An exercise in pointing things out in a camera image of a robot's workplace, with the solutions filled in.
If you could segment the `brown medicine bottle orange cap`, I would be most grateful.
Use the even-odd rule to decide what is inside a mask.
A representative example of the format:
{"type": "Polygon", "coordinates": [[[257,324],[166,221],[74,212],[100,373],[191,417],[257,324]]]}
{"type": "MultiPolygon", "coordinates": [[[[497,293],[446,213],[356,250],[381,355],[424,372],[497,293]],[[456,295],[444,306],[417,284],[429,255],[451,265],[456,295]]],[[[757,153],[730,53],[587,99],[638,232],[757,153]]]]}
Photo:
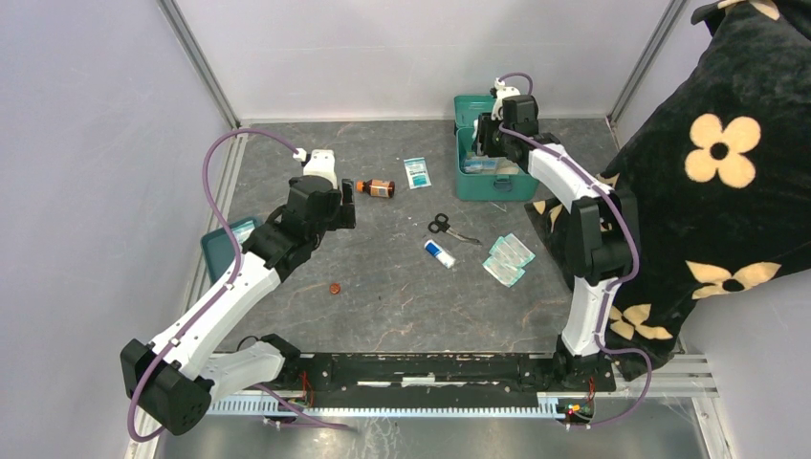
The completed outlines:
{"type": "Polygon", "coordinates": [[[356,181],[355,189],[362,194],[375,198],[391,199],[396,191],[396,184],[393,181],[370,179],[366,181],[356,181]]]}

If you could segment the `blue cotton swab packet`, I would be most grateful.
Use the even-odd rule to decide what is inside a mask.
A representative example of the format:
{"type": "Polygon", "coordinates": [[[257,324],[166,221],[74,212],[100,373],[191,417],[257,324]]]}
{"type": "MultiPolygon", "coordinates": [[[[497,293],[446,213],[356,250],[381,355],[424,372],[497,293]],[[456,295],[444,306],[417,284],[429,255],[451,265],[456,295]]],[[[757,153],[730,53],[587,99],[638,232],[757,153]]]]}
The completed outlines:
{"type": "Polygon", "coordinates": [[[491,173],[493,175],[516,175],[522,172],[522,169],[514,162],[509,161],[507,158],[489,158],[498,161],[498,166],[491,173]]]}

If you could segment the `small teal wipe sachet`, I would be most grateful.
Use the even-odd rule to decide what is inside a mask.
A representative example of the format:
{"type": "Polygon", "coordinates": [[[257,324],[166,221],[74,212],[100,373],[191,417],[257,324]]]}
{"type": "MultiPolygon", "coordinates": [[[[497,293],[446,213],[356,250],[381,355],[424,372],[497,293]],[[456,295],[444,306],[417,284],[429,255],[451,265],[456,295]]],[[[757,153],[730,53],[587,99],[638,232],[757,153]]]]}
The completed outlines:
{"type": "Polygon", "coordinates": [[[427,171],[427,163],[424,157],[404,160],[408,187],[418,189],[431,186],[431,180],[427,171]]]}

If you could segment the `white blue ointment tube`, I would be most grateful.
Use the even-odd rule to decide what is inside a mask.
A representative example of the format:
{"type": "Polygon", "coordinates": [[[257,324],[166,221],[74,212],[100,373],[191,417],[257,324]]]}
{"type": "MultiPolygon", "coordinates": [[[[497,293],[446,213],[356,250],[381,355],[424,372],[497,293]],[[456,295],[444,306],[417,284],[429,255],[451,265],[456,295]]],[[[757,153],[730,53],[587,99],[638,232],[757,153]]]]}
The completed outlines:
{"type": "Polygon", "coordinates": [[[424,249],[447,269],[451,269],[456,263],[456,259],[432,239],[425,242],[424,249]]]}

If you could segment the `black handled scissors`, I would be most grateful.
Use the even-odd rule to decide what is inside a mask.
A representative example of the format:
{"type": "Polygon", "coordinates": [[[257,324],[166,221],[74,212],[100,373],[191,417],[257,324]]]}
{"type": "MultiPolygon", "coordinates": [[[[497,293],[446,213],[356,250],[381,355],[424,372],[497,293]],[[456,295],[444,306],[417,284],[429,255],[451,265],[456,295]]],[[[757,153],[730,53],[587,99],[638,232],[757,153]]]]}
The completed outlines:
{"type": "Polygon", "coordinates": [[[468,237],[466,235],[461,234],[458,230],[454,229],[449,223],[449,217],[442,212],[437,213],[433,217],[433,220],[427,225],[427,229],[433,234],[443,232],[461,242],[481,246],[481,242],[479,239],[468,237]]]}

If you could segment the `teal plastic tray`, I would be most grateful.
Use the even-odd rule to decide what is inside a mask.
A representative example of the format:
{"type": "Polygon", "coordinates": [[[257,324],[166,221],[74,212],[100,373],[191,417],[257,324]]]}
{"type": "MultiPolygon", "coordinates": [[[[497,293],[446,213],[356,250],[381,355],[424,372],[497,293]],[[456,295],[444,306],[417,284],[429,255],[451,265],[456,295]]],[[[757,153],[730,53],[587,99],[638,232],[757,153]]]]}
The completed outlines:
{"type": "MultiPolygon", "coordinates": [[[[242,245],[262,222],[255,216],[242,218],[230,223],[230,229],[239,245],[242,245]]],[[[200,239],[208,279],[216,282],[234,260],[235,251],[223,228],[213,230],[200,239]]]]}

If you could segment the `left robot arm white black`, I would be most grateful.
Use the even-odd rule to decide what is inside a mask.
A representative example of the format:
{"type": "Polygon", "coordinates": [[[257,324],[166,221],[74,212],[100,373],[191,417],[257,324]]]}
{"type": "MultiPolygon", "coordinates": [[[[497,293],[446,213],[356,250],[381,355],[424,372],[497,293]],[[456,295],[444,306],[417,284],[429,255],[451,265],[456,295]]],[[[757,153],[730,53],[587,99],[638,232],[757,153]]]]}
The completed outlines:
{"type": "Polygon", "coordinates": [[[217,358],[226,335],[258,301],[307,262],[328,231],[356,226],[354,185],[333,186],[319,176],[294,177],[288,201],[255,228],[217,280],[182,317],[148,343],[130,340],[121,350],[129,410],[141,409],[159,431],[183,435],[209,407],[259,383],[293,387],[299,362],[260,340],[217,358]]]}

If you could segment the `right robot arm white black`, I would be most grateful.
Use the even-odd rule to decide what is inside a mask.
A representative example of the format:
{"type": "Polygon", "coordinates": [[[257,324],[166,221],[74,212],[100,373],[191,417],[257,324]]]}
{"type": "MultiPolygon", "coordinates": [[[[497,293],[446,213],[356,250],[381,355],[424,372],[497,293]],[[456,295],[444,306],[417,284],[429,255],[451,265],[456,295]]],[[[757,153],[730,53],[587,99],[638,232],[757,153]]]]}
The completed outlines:
{"type": "Polygon", "coordinates": [[[563,255],[574,288],[552,375],[559,387],[576,390],[599,368],[615,294],[639,271],[636,199],[597,180],[557,138],[542,134],[533,96],[514,88],[493,90],[492,96],[489,115],[475,124],[475,146],[540,181],[568,213],[563,255]]]}

